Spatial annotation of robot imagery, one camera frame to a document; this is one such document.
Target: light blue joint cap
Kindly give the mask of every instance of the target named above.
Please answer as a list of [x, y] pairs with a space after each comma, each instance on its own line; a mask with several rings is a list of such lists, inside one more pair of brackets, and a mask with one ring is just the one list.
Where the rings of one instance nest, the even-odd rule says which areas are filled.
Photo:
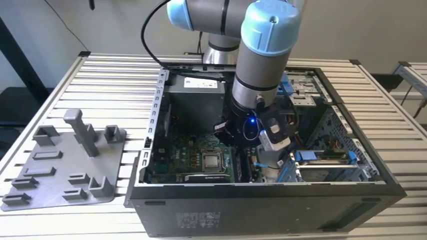
[[240, 30], [244, 45], [261, 56], [282, 55], [296, 43], [300, 23], [300, 12], [289, 3], [257, 0], [245, 10]]
[[166, 16], [170, 23], [185, 30], [193, 30], [186, 8], [186, 0], [170, 0], [166, 3]]

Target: aluminum extrusion table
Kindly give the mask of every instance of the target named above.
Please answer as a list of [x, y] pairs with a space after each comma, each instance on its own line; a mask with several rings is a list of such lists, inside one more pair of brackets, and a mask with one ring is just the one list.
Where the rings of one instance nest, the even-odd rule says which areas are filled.
[[393, 74], [399, 74], [427, 99], [427, 62], [400, 61]]
[[[161, 61], [197, 63], [198, 56], [160, 56]], [[332, 83], [407, 197], [348, 234], [252, 235], [202, 239], [427, 239], [427, 132], [387, 94], [361, 65], [348, 60], [290, 59], [288, 66], [318, 67]], [[38, 125], [69, 131], [64, 112], [82, 111], [94, 129], [114, 124], [126, 130], [116, 198], [96, 205], [0, 211], [0, 237], [30, 240], [148, 239], [133, 209], [124, 208], [132, 162], [144, 146], [148, 114], [160, 66], [142, 55], [94, 54], [73, 62], [48, 100], [0, 161], [0, 197], [8, 193], [34, 142]]]

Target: black cable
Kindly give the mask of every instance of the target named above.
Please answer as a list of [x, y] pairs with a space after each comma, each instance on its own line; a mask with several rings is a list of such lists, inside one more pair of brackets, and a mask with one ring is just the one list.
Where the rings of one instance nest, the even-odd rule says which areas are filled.
[[400, 106], [403, 106], [403, 103], [404, 103], [405, 100], [407, 100], [407, 96], [408, 96], [408, 94], [409, 94], [409, 92], [411, 92], [411, 89], [412, 89], [412, 86], [408, 88], [408, 90], [407, 90], [407, 92], [405, 92], [405, 95], [404, 95], [403, 100], [401, 100], [401, 102], [400, 102]]
[[197, 54], [201, 54], [201, 36], [202, 36], [202, 31], [198, 32], [198, 43], [197, 43]]
[[86, 48], [86, 46], [85, 46], [84, 43], [81, 42], [80, 38], [76, 36], [76, 34], [73, 33], [73, 31], [68, 28], [68, 26], [66, 26], [66, 24], [65, 24], [61, 16], [60, 16], [58, 13], [56, 12], [56, 10], [54, 10], [54, 8], [52, 7], [52, 5], [49, 4], [48, 0], [44, 0], [44, 2], [45, 2], [45, 4], [49, 6], [49, 8], [52, 9], [52, 11], [53, 11], [53, 13], [56, 14], [56, 16], [58, 17], [61, 23], [64, 24], [64, 26], [65, 26], [65, 28], [66, 28], [66, 30], [68, 30], [68, 32], [70, 32], [70, 34], [73, 35], [73, 37], [78, 40], [78, 42], [81, 43], [84, 49], [85, 49], [86, 51], [89, 51], [88, 48]]
[[150, 10], [146, 18], [145, 18], [145, 21], [141, 25], [141, 29], [140, 29], [140, 41], [141, 41], [141, 45], [144, 46], [144, 49], [148, 53], [148, 55], [150, 56], [150, 58], [156, 61], [156, 63], [164, 68], [166, 69], [170, 73], [176, 74], [176, 75], [180, 75], [180, 76], [184, 76], [184, 77], [188, 77], [188, 78], [194, 78], [194, 79], [206, 79], [206, 80], [214, 80], [214, 81], [218, 81], [221, 82], [222, 79], [221, 78], [216, 78], [216, 77], [210, 77], [210, 76], [198, 76], [198, 75], [192, 75], [192, 74], [186, 74], [186, 73], [182, 73], [180, 71], [177, 71], [176, 69], [172, 69], [169, 68], [158, 59], [157, 57], [154, 56], [154, 54], [152, 53], [152, 51], [149, 50], [148, 46], [146, 46], [146, 43], [145, 43], [145, 29], [146, 29], [146, 25], [148, 25], [148, 22], [149, 20], [152, 19], [154, 13], [157, 12], [157, 10], [169, 2], [170, 0], [164, 0], [162, 2], [160, 2], [157, 4], [157, 6], [154, 6], [154, 8]]
[[416, 118], [420, 114], [423, 107], [419, 107], [412, 118]]

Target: white wall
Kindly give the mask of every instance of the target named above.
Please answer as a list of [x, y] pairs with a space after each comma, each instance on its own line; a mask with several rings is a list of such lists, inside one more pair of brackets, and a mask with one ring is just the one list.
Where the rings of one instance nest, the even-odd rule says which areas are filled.
[[[48, 0], [92, 52], [144, 54], [142, 20], [158, 0]], [[397, 61], [427, 62], [425, 0], [306, 0], [293, 58], [359, 59], [388, 73]], [[48, 87], [84, 50], [42, 0], [0, 0], [0, 16]], [[197, 33], [173, 27], [161, 9], [148, 26], [156, 54], [196, 51]], [[21, 80], [0, 55], [0, 90]]]

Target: circuit board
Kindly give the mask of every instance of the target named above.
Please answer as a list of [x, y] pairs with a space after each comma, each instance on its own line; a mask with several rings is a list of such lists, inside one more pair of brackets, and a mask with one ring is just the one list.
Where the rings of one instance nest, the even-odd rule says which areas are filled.
[[185, 183], [189, 175], [228, 175], [229, 182], [234, 182], [232, 148], [213, 135], [174, 133], [169, 145], [168, 159], [153, 167], [153, 184]]
[[248, 167], [249, 167], [249, 182], [252, 183], [262, 183], [262, 173], [261, 168], [254, 166], [253, 163], [258, 163], [258, 155], [256, 153], [254, 147], [248, 147], [244, 151], [245, 157], [248, 159]]

